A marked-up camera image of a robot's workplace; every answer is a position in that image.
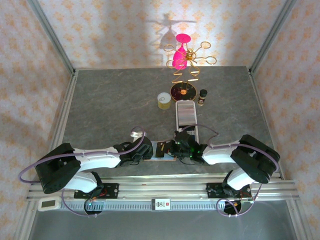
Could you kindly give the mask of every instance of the patterned wallpaper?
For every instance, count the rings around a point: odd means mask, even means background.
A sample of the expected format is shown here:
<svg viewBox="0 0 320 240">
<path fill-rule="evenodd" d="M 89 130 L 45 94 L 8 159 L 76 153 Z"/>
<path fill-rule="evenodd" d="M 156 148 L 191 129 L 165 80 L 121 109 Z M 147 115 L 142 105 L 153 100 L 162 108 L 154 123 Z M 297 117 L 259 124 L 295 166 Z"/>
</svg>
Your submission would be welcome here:
<svg viewBox="0 0 320 240">
<path fill-rule="evenodd" d="M 18 173 L 48 152 L 70 79 L 26 0 L 0 1 L 0 239 L 16 231 L 29 186 Z M 35 172 L 26 174 L 32 179 Z"/>
<path fill-rule="evenodd" d="M 320 4 L 298 0 L 255 76 L 285 175 L 320 233 Z"/>
<path fill-rule="evenodd" d="M 73 66 L 92 69 L 164 66 L 175 35 L 217 66 L 250 66 L 285 0 L 39 0 Z"/>
</svg>

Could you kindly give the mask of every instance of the white label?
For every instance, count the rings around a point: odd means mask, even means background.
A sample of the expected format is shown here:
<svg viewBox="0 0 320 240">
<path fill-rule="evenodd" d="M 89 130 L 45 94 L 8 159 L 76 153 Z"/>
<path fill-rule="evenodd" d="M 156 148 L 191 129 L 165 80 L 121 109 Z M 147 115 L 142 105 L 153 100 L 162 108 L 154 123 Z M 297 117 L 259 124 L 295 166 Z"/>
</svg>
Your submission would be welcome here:
<svg viewBox="0 0 320 240">
<path fill-rule="evenodd" d="M 154 201 L 152 201 L 152 204 L 154 204 L 153 207 L 155 211 L 166 211 L 171 209 L 170 198 L 154 199 Z"/>
</svg>

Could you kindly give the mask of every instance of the small jar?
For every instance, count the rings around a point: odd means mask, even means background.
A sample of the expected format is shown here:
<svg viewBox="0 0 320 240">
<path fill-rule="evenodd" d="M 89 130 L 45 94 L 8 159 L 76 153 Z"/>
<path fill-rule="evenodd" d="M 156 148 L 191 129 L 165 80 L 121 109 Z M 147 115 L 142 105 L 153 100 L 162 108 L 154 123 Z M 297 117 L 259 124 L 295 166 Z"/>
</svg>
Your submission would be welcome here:
<svg viewBox="0 0 320 240">
<path fill-rule="evenodd" d="M 202 106 L 205 103 L 205 99 L 206 99 L 207 94 L 208 94 L 207 90 L 205 90 L 205 89 L 200 90 L 200 94 L 199 94 L 199 98 L 198 98 L 198 105 L 199 106 Z"/>
</svg>

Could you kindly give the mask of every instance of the gray tabletop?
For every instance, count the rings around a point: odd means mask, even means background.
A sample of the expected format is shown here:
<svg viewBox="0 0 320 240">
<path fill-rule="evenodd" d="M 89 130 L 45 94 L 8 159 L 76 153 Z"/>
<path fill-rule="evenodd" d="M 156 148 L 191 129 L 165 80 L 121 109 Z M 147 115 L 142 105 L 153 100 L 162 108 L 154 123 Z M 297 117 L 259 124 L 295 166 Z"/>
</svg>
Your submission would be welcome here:
<svg viewBox="0 0 320 240">
<path fill-rule="evenodd" d="M 246 67 L 200 69 L 199 81 L 192 84 L 198 91 L 206 89 L 208 95 L 203 106 L 196 104 L 197 120 L 220 133 L 212 142 L 229 143 L 250 134 L 271 146 Z M 161 110 L 157 95 L 170 91 L 173 72 L 168 68 L 80 70 L 63 142 L 78 149 L 108 148 L 132 141 L 130 131 L 134 126 L 142 126 L 152 141 L 172 138 L 176 129 L 175 103 Z M 199 127 L 200 143 L 206 143 L 211 136 Z M 236 167 L 232 163 L 200 166 L 142 161 L 138 166 L 102 168 L 97 172 L 101 177 L 205 174 L 226 173 Z"/>
</svg>

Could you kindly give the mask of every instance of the label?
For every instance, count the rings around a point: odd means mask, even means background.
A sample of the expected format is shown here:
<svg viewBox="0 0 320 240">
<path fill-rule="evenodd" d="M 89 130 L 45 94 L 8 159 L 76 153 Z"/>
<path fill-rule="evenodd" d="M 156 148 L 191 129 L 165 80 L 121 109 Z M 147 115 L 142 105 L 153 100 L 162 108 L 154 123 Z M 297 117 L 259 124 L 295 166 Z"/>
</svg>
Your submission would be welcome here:
<svg viewBox="0 0 320 240">
<path fill-rule="evenodd" d="M 170 198 L 155 198 L 151 200 L 153 211 L 169 211 L 171 210 Z"/>
</svg>

